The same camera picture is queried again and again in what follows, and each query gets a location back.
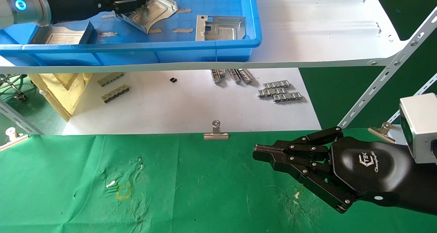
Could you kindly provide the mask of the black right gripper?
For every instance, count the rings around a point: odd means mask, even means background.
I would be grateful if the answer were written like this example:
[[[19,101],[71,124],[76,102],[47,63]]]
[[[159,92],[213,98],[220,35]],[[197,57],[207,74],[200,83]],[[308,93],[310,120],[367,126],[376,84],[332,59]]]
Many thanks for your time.
[[[416,163],[406,145],[343,137],[343,129],[335,126],[292,141],[257,144],[253,158],[269,163],[274,171],[289,174],[341,214],[358,200],[436,214],[436,164]],[[335,184],[329,166],[304,159],[324,158],[330,149],[334,174],[354,195]]]

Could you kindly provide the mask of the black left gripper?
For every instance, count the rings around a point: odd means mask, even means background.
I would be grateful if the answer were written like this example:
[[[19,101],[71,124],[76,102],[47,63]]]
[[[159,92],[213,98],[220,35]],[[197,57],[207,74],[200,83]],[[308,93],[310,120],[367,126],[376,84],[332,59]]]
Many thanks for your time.
[[[50,24],[86,20],[100,12],[112,11],[115,14],[133,12],[147,0],[47,0],[50,8]]]

